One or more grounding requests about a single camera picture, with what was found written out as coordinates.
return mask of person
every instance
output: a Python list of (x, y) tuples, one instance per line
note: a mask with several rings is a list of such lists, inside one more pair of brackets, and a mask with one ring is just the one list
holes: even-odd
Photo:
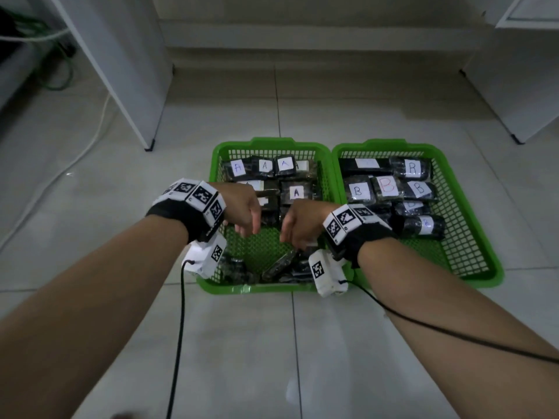
[[(260, 228), (249, 185), (214, 183), (225, 219)], [(337, 204), (297, 200), (280, 239), (304, 248)], [(188, 242), (182, 222), (150, 215), (59, 274), (0, 322), (0, 417), (71, 417), (149, 310)], [(393, 238), (366, 242), (358, 263), (374, 294), (407, 316), (559, 358), (559, 352), (458, 277)], [(559, 366), (388, 316), (463, 417), (559, 415)]]

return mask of black cable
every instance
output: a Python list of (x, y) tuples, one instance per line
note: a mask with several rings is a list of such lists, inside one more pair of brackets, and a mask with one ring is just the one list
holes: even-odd
[(173, 372), (173, 383), (171, 384), (171, 394), (169, 395), (169, 405), (167, 406), (167, 419), (171, 419), (173, 414), (174, 394), (177, 389), (178, 366), (181, 363), (182, 350), (182, 331), (185, 328), (185, 264), (194, 264), (193, 260), (185, 260), (181, 267), (181, 324), (178, 328), (177, 357)]
[(395, 316), (398, 316), (401, 319), (407, 320), (408, 322), (411, 322), (412, 324), (421, 325), (421, 326), (424, 326), (425, 328), (429, 328), (433, 331), (437, 331), (437, 332), (440, 332), (440, 333), (443, 333), (443, 334), (446, 334), (446, 335), (450, 335), (451, 337), (458, 338), (460, 340), (464, 340), (464, 341), (468, 341), (468, 342), (472, 342), (474, 344), (483, 345), (485, 347), (489, 347), (489, 348), (492, 348), (492, 349), (495, 349), (495, 350), (506, 351), (506, 352), (509, 352), (509, 353), (517, 354), (519, 356), (524, 356), (524, 357), (537, 359), (537, 360), (548, 361), (549, 363), (554, 363), (556, 365), (559, 365), (559, 359), (556, 359), (556, 358), (553, 358), (553, 357), (543, 356), (541, 354), (536, 354), (536, 353), (529, 352), (529, 351), (515, 349), (513, 347), (509, 347), (509, 346), (506, 346), (506, 345), (501, 345), (501, 344), (498, 344), (496, 342), (482, 340), (480, 338), (475, 338), (475, 337), (472, 337), (470, 335), (466, 335), (464, 333), (451, 331), (451, 330), (441, 328), (439, 326), (435, 326), (435, 325), (431, 325), (431, 324), (426, 324), (425, 322), (418, 321), (417, 319), (411, 318), (409, 316), (402, 315), (401, 313), (395, 311), (394, 309), (389, 308), (384, 303), (379, 301), (377, 298), (375, 298), (375, 296), (373, 296), (373, 294), (371, 294), (369, 291), (367, 291), (361, 285), (359, 285), (359, 284), (357, 284), (353, 281), (348, 281), (348, 282), (355, 285), (356, 287), (362, 289), (367, 294), (367, 296), (371, 297), (384, 310), (392, 313)]

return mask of person's right hand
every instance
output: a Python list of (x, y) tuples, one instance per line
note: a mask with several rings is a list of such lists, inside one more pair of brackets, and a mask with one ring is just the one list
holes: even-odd
[(295, 200), (283, 219), (279, 240), (304, 250), (307, 244), (316, 241), (326, 216), (338, 207), (340, 204), (324, 201)]

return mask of wristband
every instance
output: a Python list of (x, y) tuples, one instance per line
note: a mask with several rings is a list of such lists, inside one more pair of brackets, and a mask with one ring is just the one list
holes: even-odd
[(363, 204), (345, 204), (323, 222), (326, 242), (334, 260), (349, 260), (358, 268), (357, 255), (367, 241), (396, 238), (390, 226)]
[(207, 242), (223, 222), (225, 207), (223, 197), (210, 184), (180, 179), (157, 197), (146, 216), (181, 221), (188, 231), (188, 243)]

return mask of green plastic basket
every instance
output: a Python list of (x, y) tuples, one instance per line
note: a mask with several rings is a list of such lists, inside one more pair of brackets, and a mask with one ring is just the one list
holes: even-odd
[[(276, 157), (293, 154), (296, 160), (316, 160), (319, 164), (319, 184), (326, 201), (340, 203), (338, 182), (333, 168), (332, 154), (322, 144), (313, 142), (295, 142), (291, 138), (253, 138), (251, 141), (224, 142), (213, 150), (210, 182), (224, 180), (222, 164), (225, 161), (242, 159), (250, 155)], [(244, 259), (250, 271), (262, 273), (276, 260), (290, 251), (292, 246), (280, 243), (280, 232), (275, 228), (262, 228), (258, 235), (241, 238), (231, 227), (220, 228), (227, 239), (227, 251), (234, 257)], [(353, 270), (346, 265), (344, 272), (347, 279), (353, 279)], [(313, 283), (309, 284), (256, 284), (230, 285), (221, 281), (221, 269), (217, 268), (211, 279), (197, 277), (197, 282), (211, 294), (245, 294), (263, 292), (316, 291)]]
[[(389, 156), (428, 157), (433, 163), (433, 183), (440, 201), (433, 204), (433, 213), (446, 222), (445, 239), (402, 239), (423, 257), (460, 276), (472, 287), (496, 287), (503, 281), (503, 268), (481, 229), (448, 161), (442, 151), (430, 144), (408, 144), (405, 140), (368, 140), (359, 144), (334, 147), (332, 159), (338, 179), (342, 203), (347, 202), (342, 171), (337, 159), (386, 158)], [(354, 279), (369, 287), (360, 269)]]

